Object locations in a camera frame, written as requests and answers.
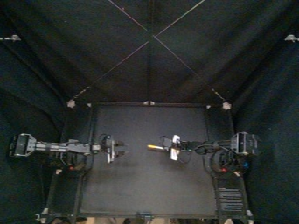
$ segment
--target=mounting bracket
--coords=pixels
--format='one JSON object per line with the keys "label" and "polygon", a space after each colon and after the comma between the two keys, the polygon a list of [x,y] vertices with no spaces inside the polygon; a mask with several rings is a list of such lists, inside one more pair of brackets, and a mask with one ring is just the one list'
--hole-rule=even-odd
{"label": "mounting bracket", "polygon": [[138,218],[142,218],[145,220],[145,224],[150,224],[155,217],[151,213],[139,213]]}

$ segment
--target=yellow object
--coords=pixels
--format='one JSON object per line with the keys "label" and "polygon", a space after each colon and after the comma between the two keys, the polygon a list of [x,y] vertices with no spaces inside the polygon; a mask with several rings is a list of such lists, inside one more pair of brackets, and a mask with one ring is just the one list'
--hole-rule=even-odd
{"label": "yellow object", "polygon": [[149,144],[147,145],[147,148],[150,148],[150,149],[158,149],[158,150],[163,150],[165,149],[165,147],[157,146],[157,145],[153,145],[153,144]]}

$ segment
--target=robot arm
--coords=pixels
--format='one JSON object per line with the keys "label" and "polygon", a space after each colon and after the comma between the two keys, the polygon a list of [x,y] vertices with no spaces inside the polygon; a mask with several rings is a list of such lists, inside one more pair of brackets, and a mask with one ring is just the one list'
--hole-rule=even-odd
{"label": "robot arm", "polygon": [[117,150],[118,146],[125,143],[114,140],[111,135],[103,139],[102,143],[82,143],[78,140],[70,140],[67,143],[46,143],[38,141],[31,134],[21,134],[14,137],[10,147],[10,156],[14,158],[30,157],[37,151],[58,152],[67,154],[69,152],[89,156],[99,152],[107,153],[107,162],[111,163],[117,157],[126,154],[125,151]]}

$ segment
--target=black cloth wall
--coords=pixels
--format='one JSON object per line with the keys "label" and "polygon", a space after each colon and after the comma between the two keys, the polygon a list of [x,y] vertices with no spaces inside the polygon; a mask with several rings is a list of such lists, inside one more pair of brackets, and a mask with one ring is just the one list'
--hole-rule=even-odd
{"label": "black cloth wall", "polygon": [[[290,33],[298,35],[298,24]],[[299,44],[279,43],[237,100],[238,131],[261,136],[247,193],[262,223],[299,221]]]}
{"label": "black cloth wall", "polygon": [[[61,139],[66,95],[70,99],[89,86],[149,40],[149,33],[109,1],[3,2],[10,20],[0,15],[0,36],[17,33],[23,41],[0,43],[0,222],[26,223],[43,207],[41,173],[33,161],[6,159],[10,138],[29,132],[43,141]],[[117,2],[151,25],[147,1]],[[159,1],[154,34],[198,2]],[[263,140],[247,191],[257,217],[277,223],[299,220],[299,43],[285,42],[287,34],[299,34],[298,10],[297,0],[206,1],[162,35],[201,78],[154,42],[153,55],[142,49],[79,98],[219,103],[207,81],[234,103],[237,129]]]}
{"label": "black cloth wall", "polygon": [[[15,34],[3,15],[0,27],[2,37]],[[43,209],[47,179],[31,159],[7,158],[10,140],[25,132],[43,141],[59,141],[65,106],[26,43],[0,43],[0,55],[0,223],[33,224],[34,214]]]}

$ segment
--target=black curtain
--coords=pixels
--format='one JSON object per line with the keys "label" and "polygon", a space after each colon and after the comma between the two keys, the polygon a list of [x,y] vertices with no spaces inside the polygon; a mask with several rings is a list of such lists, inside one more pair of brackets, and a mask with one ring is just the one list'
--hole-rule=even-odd
{"label": "black curtain", "polygon": [[[15,32],[0,14],[0,37]],[[41,164],[7,156],[15,134],[59,141],[65,123],[61,91],[25,41],[0,42],[0,223],[34,223],[50,180]]]}
{"label": "black curtain", "polygon": [[[287,34],[298,36],[298,20]],[[247,193],[262,223],[299,221],[299,43],[277,43],[235,101],[238,131],[261,136]]]}

